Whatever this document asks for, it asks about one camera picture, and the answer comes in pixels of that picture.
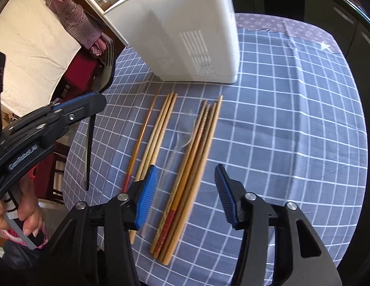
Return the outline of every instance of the purple cloth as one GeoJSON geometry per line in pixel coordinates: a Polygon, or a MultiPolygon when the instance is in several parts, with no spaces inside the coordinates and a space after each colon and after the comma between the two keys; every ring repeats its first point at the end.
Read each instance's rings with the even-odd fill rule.
{"type": "Polygon", "coordinates": [[[282,32],[293,38],[300,38],[313,43],[329,45],[331,53],[341,52],[335,39],[328,32],[306,22],[279,16],[263,14],[235,14],[237,28],[249,31],[266,29],[268,32],[282,32]]]}
{"type": "Polygon", "coordinates": [[[46,0],[46,5],[58,16],[64,29],[85,49],[90,50],[102,35],[100,22],[73,0],[46,0]]]}

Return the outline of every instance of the chopstick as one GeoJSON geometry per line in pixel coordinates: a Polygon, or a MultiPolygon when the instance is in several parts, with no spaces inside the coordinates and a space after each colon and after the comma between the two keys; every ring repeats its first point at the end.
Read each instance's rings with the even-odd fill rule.
{"type": "Polygon", "coordinates": [[[221,104],[222,104],[222,96],[220,96],[219,99],[218,99],[214,115],[210,117],[210,120],[211,120],[210,129],[209,129],[209,132],[207,134],[205,134],[205,137],[207,138],[207,140],[206,140],[206,143],[205,143],[205,147],[202,150],[202,155],[200,157],[200,164],[197,165],[197,167],[198,167],[197,168],[197,173],[195,175],[192,188],[189,192],[189,196],[186,200],[184,210],[181,212],[181,217],[180,217],[179,222],[178,222],[178,224],[177,224],[177,226],[174,230],[172,240],[170,241],[170,244],[168,246],[168,249],[167,249],[166,253],[163,256],[160,255],[159,260],[162,260],[161,262],[164,265],[169,264],[170,259],[172,258],[174,250],[175,250],[175,248],[177,246],[177,243],[180,239],[180,236],[182,234],[182,231],[184,230],[184,227],[185,227],[185,225],[186,225],[186,223],[189,219],[189,215],[190,215],[191,210],[193,208],[193,204],[194,204],[194,201],[196,199],[198,189],[200,187],[201,178],[202,178],[202,175],[204,173],[207,157],[208,157],[209,152],[210,152],[210,147],[211,147],[211,143],[213,141],[214,132],[216,130],[218,116],[219,116],[219,112],[221,110],[221,104]]]}
{"type": "Polygon", "coordinates": [[[148,125],[149,118],[150,118],[150,116],[152,114],[153,106],[154,106],[154,104],[156,102],[158,93],[159,92],[157,92],[156,95],[155,95],[155,97],[153,98],[153,101],[151,103],[151,106],[149,107],[148,113],[147,113],[147,115],[145,117],[144,124],[142,125],[142,127],[140,129],[139,137],[137,138],[137,142],[135,144],[134,151],[132,153],[132,157],[131,157],[131,159],[129,161],[129,165],[128,165],[128,169],[127,169],[127,174],[126,174],[125,179],[124,179],[124,182],[123,182],[123,186],[122,186],[122,192],[123,193],[126,193],[127,190],[128,190],[129,182],[130,182],[131,177],[132,177],[132,171],[134,170],[134,166],[135,166],[135,163],[136,163],[136,157],[137,157],[137,154],[139,152],[139,148],[140,148],[141,142],[143,140],[144,132],[146,130],[146,126],[148,125]]]}
{"type": "Polygon", "coordinates": [[[156,163],[156,161],[157,161],[157,157],[158,157],[159,152],[160,152],[160,149],[161,149],[161,144],[163,143],[163,139],[164,139],[165,131],[166,131],[166,128],[168,127],[169,119],[170,119],[170,116],[171,116],[171,114],[172,114],[172,112],[173,112],[173,108],[174,108],[174,104],[176,103],[177,96],[178,96],[178,94],[176,93],[176,94],[173,96],[173,98],[172,98],[172,100],[171,100],[171,102],[170,102],[170,106],[169,106],[169,109],[168,109],[167,115],[166,115],[166,117],[165,117],[165,120],[164,120],[163,126],[162,126],[162,128],[161,128],[161,131],[160,131],[160,133],[159,133],[159,137],[158,137],[158,139],[157,139],[156,147],[155,147],[155,149],[154,149],[154,151],[153,151],[153,154],[152,154],[152,157],[151,157],[151,162],[150,162],[150,164],[155,164],[155,163],[156,163]]]}
{"type": "MultiPolygon", "coordinates": [[[[176,99],[177,99],[177,93],[174,94],[174,92],[172,91],[168,95],[168,98],[167,98],[165,104],[163,105],[164,110],[163,110],[162,115],[160,117],[160,121],[159,121],[158,127],[156,129],[156,133],[152,134],[153,139],[152,139],[151,145],[149,147],[149,151],[148,151],[148,154],[147,154],[145,164],[143,166],[143,170],[142,170],[140,179],[143,178],[146,175],[146,172],[148,170],[149,165],[155,164],[156,161],[157,161],[157,157],[159,155],[161,144],[163,142],[165,131],[166,131],[166,128],[168,126],[169,119],[170,119],[170,116],[172,114],[176,99]]],[[[134,231],[134,230],[130,231],[129,240],[130,240],[131,244],[134,243],[135,236],[136,236],[136,231],[134,231]]]]}
{"type": "Polygon", "coordinates": [[[165,242],[165,238],[167,237],[168,232],[170,230],[170,226],[172,224],[174,215],[177,212],[177,209],[179,207],[180,200],[181,200],[182,194],[184,192],[186,182],[188,181],[188,177],[189,177],[191,168],[193,166],[193,161],[196,157],[198,146],[200,144],[201,135],[202,135],[202,132],[204,130],[204,126],[205,126],[205,122],[206,122],[206,119],[207,119],[208,112],[209,112],[209,106],[206,106],[206,109],[203,112],[200,128],[199,128],[198,133],[195,137],[194,144],[192,146],[188,162],[186,163],[186,166],[185,166],[185,169],[184,169],[184,174],[181,177],[180,183],[177,187],[177,192],[174,196],[172,205],[170,207],[168,216],[166,217],[165,224],[164,224],[163,229],[161,231],[159,240],[158,240],[158,242],[156,244],[156,247],[154,249],[153,258],[157,258],[159,256],[160,250],[163,247],[163,244],[165,242]]]}
{"type": "Polygon", "coordinates": [[[148,152],[149,152],[149,149],[150,149],[150,147],[152,145],[152,141],[153,141],[154,135],[156,134],[157,127],[160,124],[160,120],[161,120],[161,117],[163,116],[163,111],[164,111],[165,105],[168,102],[169,96],[170,96],[170,94],[166,96],[165,101],[164,101],[164,104],[163,104],[163,107],[161,108],[160,114],[157,117],[156,123],[155,123],[155,125],[153,127],[153,130],[152,130],[151,137],[149,138],[148,144],[146,145],[143,158],[141,159],[139,169],[138,169],[138,171],[136,173],[135,181],[139,181],[141,179],[141,177],[142,177],[143,168],[144,168],[144,165],[146,163],[146,157],[147,157],[148,152]]]}
{"type": "Polygon", "coordinates": [[[156,132],[154,134],[154,137],[153,137],[153,140],[152,140],[152,145],[149,148],[147,158],[146,158],[146,163],[144,164],[143,171],[142,171],[142,178],[144,178],[144,176],[145,176],[145,174],[148,170],[149,165],[154,164],[156,162],[156,160],[154,160],[154,158],[153,158],[154,157],[153,154],[154,154],[157,146],[159,146],[159,149],[160,149],[161,143],[159,143],[158,140],[159,140],[160,135],[165,133],[166,126],[164,126],[164,124],[165,123],[166,123],[166,125],[168,124],[170,114],[172,113],[172,111],[169,111],[169,108],[172,104],[174,106],[174,103],[172,102],[172,100],[174,99],[174,101],[175,101],[176,98],[177,98],[177,94],[174,96],[174,92],[172,91],[169,95],[167,103],[165,104],[163,114],[161,116],[160,122],[157,126],[157,130],[156,130],[156,132]]]}
{"type": "Polygon", "coordinates": [[[159,237],[161,235],[161,231],[163,230],[163,227],[164,227],[164,224],[165,224],[165,220],[166,220],[166,218],[168,216],[170,207],[171,207],[171,205],[173,203],[173,200],[174,200],[174,197],[176,195],[176,192],[177,192],[179,183],[181,181],[181,178],[184,175],[184,170],[185,170],[185,167],[186,167],[186,165],[188,163],[188,159],[189,159],[190,153],[192,151],[192,146],[193,146],[194,140],[196,138],[198,129],[200,127],[202,116],[203,116],[203,113],[205,111],[205,108],[206,108],[206,101],[203,102],[203,105],[201,107],[200,114],[198,116],[196,125],[195,125],[195,127],[193,129],[193,135],[192,135],[191,141],[188,144],[188,147],[187,147],[186,152],[185,152],[185,156],[182,158],[182,162],[181,162],[181,166],[180,166],[180,169],[179,169],[179,173],[178,173],[178,175],[176,177],[176,180],[174,181],[172,192],[171,192],[170,197],[168,199],[168,202],[167,202],[167,204],[165,206],[165,210],[164,210],[163,216],[161,218],[160,224],[158,226],[156,235],[155,235],[155,237],[153,239],[153,242],[151,244],[151,247],[149,249],[150,253],[152,253],[152,254],[154,253],[154,250],[156,248],[156,244],[157,244],[157,242],[159,240],[159,237]]]}
{"type": "Polygon", "coordinates": [[[167,235],[167,239],[165,240],[163,248],[161,249],[161,251],[162,251],[160,253],[161,258],[159,258],[160,261],[163,260],[164,255],[166,254],[166,251],[167,251],[167,249],[170,245],[170,242],[171,242],[171,238],[173,237],[174,231],[177,228],[177,225],[178,225],[179,220],[181,218],[181,215],[182,215],[181,212],[184,211],[186,203],[188,202],[188,197],[189,197],[190,191],[193,187],[193,182],[195,182],[195,177],[196,177],[197,171],[198,171],[198,166],[197,165],[201,163],[203,151],[205,149],[206,141],[208,139],[208,134],[209,134],[210,128],[211,128],[212,118],[214,116],[215,111],[216,111],[216,103],[213,104],[212,109],[210,110],[209,118],[207,120],[207,124],[205,126],[204,133],[203,133],[203,139],[202,139],[202,142],[201,142],[200,147],[198,149],[197,157],[194,161],[194,165],[196,165],[196,166],[193,166],[193,168],[191,170],[191,173],[190,173],[190,176],[189,176],[189,179],[188,179],[188,183],[186,184],[184,194],[181,198],[179,208],[177,209],[177,213],[176,213],[176,215],[174,217],[174,220],[172,222],[172,226],[171,226],[170,231],[167,235]]]}

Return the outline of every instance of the checkered cloth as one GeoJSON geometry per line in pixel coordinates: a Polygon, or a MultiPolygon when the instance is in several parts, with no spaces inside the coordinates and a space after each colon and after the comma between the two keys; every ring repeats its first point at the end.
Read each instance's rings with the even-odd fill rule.
{"type": "Polygon", "coordinates": [[[236,25],[250,31],[264,30],[268,32],[283,32],[293,38],[301,38],[312,43],[324,43],[331,53],[341,52],[332,35],[323,29],[290,18],[265,14],[235,14],[236,25]]]}
{"type": "Polygon", "coordinates": [[[103,32],[102,24],[80,4],[73,0],[46,0],[48,8],[58,16],[64,29],[85,49],[96,56],[102,54],[98,47],[93,47],[103,32]]]}
{"type": "MultiPolygon", "coordinates": [[[[83,184],[87,121],[71,147],[64,173],[64,201],[105,203],[121,191],[140,128],[159,90],[146,142],[165,95],[179,97],[156,165],[171,156],[174,166],[160,182],[158,201],[144,238],[138,233],[133,253],[140,279],[150,286],[226,286],[237,261],[242,231],[227,223],[214,184],[214,169],[225,165],[232,179],[267,202],[291,200],[306,214],[337,265],[354,233],[365,192],[367,135],[359,95],[341,53],[283,33],[239,29],[241,63],[232,85],[162,82],[133,48],[117,60],[115,79],[105,91],[108,105],[97,115],[92,148],[90,190],[83,184]],[[173,153],[188,113],[201,100],[224,100],[209,158],[190,219],[168,266],[151,258],[149,245],[168,199],[181,153],[173,153]]],[[[103,246],[99,228],[98,243],[103,246]]],[[[273,272],[274,235],[270,232],[267,272],[273,272]]]]}

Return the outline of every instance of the human hand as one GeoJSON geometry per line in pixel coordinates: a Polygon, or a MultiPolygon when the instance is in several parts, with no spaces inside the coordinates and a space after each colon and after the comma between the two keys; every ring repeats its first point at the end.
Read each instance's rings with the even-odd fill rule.
{"type": "MultiPolygon", "coordinates": [[[[31,233],[35,237],[42,227],[42,215],[38,205],[38,199],[34,193],[34,183],[30,179],[29,174],[24,175],[18,182],[18,186],[22,192],[21,201],[18,206],[18,219],[24,221],[23,233],[29,236],[31,233]]],[[[9,229],[9,224],[2,217],[5,213],[3,201],[0,201],[0,229],[9,229]]]]}

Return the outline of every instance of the grid pattern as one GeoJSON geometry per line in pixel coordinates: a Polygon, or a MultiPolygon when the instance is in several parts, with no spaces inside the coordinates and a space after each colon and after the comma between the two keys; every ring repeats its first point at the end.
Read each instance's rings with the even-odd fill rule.
{"type": "Polygon", "coordinates": [[[283,32],[293,38],[301,38],[312,43],[323,43],[331,53],[341,52],[332,35],[306,22],[272,15],[247,13],[235,14],[235,20],[238,28],[250,31],[283,32]]]}
{"type": "MultiPolygon", "coordinates": [[[[307,214],[337,265],[354,233],[367,175],[367,135],[359,95],[342,54],[283,33],[239,29],[241,63],[232,85],[162,82],[133,48],[118,58],[116,75],[105,91],[108,105],[97,115],[90,190],[83,183],[87,122],[82,122],[64,173],[64,200],[91,205],[107,202],[121,184],[149,105],[159,90],[146,142],[173,89],[179,94],[157,166],[173,167],[160,181],[147,233],[136,236],[133,253],[142,281],[150,286],[225,286],[237,261],[242,231],[226,222],[214,184],[214,168],[225,165],[232,179],[267,202],[292,200],[307,214]],[[175,153],[181,122],[201,100],[224,95],[200,190],[184,233],[168,266],[151,258],[149,245],[168,199],[182,152],[175,153]]],[[[98,243],[104,232],[99,228],[98,243]]],[[[265,283],[272,279],[274,235],[269,233],[265,283]]]]}

